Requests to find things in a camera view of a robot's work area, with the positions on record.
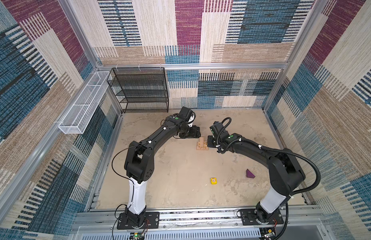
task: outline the beige floor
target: beige floor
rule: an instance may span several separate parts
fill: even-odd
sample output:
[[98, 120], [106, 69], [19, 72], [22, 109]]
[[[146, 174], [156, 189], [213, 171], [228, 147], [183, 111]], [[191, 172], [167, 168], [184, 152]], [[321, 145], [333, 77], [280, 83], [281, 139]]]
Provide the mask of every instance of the beige floor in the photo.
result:
[[[122, 129], [112, 157], [126, 148], [133, 140], [139, 142], [160, 127], [169, 113], [125, 114]], [[203, 137], [211, 134], [209, 126], [214, 121], [231, 117], [229, 133], [238, 133], [259, 144], [279, 148], [269, 124], [260, 109], [195, 110], [194, 124], [200, 127]], [[197, 139], [168, 140], [155, 155], [155, 170], [147, 183], [145, 196], [148, 208], [209, 207], [256, 205], [268, 192], [268, 169], [245, 156], [216, 149], [196, 150]], [[127, 151], [119, 154], [114, 168], [125, 174], [124, 161]], [[246, 178], [246, 169], [256, 177]], [[210, 178], [216, 177], [212, 185]], [[128, 201], [128, 180], [117, 176], [108, 166], [97, 202], [97, 209], [113, 209]], [[301, 194], [296, 194], [289, 204], [304, 204]]]

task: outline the mesh shelf tier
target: mesh shelf tier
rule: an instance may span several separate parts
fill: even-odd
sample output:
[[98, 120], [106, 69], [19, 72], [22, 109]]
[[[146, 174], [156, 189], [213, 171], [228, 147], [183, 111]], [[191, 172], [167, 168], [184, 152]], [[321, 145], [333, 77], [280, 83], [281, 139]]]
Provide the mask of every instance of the mesh shelf tier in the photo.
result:
[[125, 113], [168, 112], [164, 68], [113, 68], [108, 81]]
[[100, 103], [106, 89], [107, 81], [112, 76], [108, 71], [96, 72], [89, 80], [79, 97], [59, 124], [64, 134], [83, 134]]

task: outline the white wire rack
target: white wire rack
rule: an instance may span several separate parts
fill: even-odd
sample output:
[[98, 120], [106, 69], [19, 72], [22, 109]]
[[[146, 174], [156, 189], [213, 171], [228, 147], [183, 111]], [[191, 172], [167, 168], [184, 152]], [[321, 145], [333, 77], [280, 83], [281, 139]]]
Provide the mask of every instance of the white wire rack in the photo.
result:
[[64, 134], [83, 134], [112, 80], [109, 71], [96, 72], [64, 116], [59, 129]]

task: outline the robotic arm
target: robotic arm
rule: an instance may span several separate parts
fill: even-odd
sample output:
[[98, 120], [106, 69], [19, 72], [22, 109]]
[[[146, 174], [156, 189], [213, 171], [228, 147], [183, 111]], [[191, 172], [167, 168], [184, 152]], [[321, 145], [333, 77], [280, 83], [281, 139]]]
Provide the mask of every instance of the robotic arm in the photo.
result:
[[169, 115], [164, 123], [146, 139], [131, 142], [124, 163], [129, 181], [129, 202], [125, 208], [125, 225], [141, 227], [145, 220], [145, 190], [147, 180], [154, 172], [154, 155], [171, 137], [199, 138], [200, 128], [192, 126], [196, 114], [183, 107], [179, 113]]
[[[226, 120], [229, 122], [223, 126], [223, 122]], [[225, 130], [230, 123], [231, 118], [226, 118], [222, 122], [214, 122], [210, 127], [213, 136], [208, 136], [208, 147], [218, 148], [218, 152], [222, 154], [226, 151], [242, 154], [268, 168], [271, 187], [252, 213], [254, 215], [252, 217], [258, 223], [271, 222], [275, 216], [279, 215], [279, 206], [286, 204], [292, 195], [312, 190], [319, 184], [320, 172], [309, 159], [295, 154], [287, 148], [283, 150], [272, 149], [246, 139], [240, 134], [231, 135]], [[306, 177], [296, 157], [303, 159], [313, 167], [316, 172], [316, 180], [311, 186], [294, 191]]]
[[[145, 190], [147, 180], [154, 171], [154, 155], [168, 139], [177, 134], [180, 138], [199, 138], [200, 128], [192, 125], [195, 117], [196, 114], [191, 109], [183, 107], [179, 113], [168, 116], [152, 135], [140, 142], [130, 143], [124, 164], [130, 180], [129, 202], [124, 213], [118, 218], [117, 229], [141, 228], [145, 219], [151, 217], [146, 216], [145, 213]], [[228, 119], [228, 124], [224, 126], [223, 123]], [[273, 218], [281, 216], [279, 206], [286, 204], [292, 195], [314, 189], [320, 182], [320, 172], [309, 159], [289, 149], [272, 149], [246, 139], [240, 134], [230, 135], [225, 130], [230, 122], [231, 118], [226, 118], [222, 122], [214, 122], [210, 127], [213, 136], [208, 136], [208, 147], [216, 147], [222, 154], [226, 151], [242, 154], [268, 168], [271, 187], [267, 195], [256, 205], [251, 216], [249, 216], [249, 211], [247, 212], [246, 217], [251, 217], [253, 220], [249, 219], [245, 222], [242, 214], [244, 225], [255, 225], [254, 220], [259, 224], [268, 224]], [[305, 174], [296, 157], [308, 162], [314, 168], [316, 180], [311, 186], [294, 191], [305, 179]], [[157, 214], [157, 218], [153, 218], [157, 222], [156, 227], [158, 227], [159, 218], [159, 213]]]

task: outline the metal vent grille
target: metal vent grille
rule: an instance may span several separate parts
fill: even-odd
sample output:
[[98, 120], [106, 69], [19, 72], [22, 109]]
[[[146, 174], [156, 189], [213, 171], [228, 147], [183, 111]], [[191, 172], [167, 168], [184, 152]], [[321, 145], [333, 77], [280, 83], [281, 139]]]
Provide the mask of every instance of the metal vent grille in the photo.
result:
[[125, 113], [168, 112], [164, 68], [113, 68], [108, 81]]
[[112, 77], [108, 71], [93, 74], [79, 97], [59, 124], [64, 134], [83, 134]]
[[[129, 240], [128, 233], [114, 233], [115, 240]], [[146, 240], [196, 240], [196, 239], [237, 239], [259, 238], [259, 228], [205, 229], [205, 230], [165, 230], [148, 232]], [[83, 234], [82, 240], [112, 240], [111, 233]]]

